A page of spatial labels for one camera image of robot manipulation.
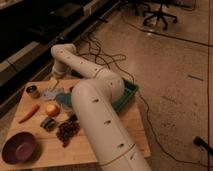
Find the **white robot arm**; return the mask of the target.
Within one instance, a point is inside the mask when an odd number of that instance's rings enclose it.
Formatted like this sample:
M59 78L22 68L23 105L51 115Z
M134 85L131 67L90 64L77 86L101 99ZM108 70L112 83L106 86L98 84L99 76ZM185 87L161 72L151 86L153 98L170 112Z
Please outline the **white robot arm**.
M71 103L102 171L152 171L112 107L124 94L123 79L77 56L74 44L54 45L51 54L54 77L63 77L68 67L83 76L72 89Z

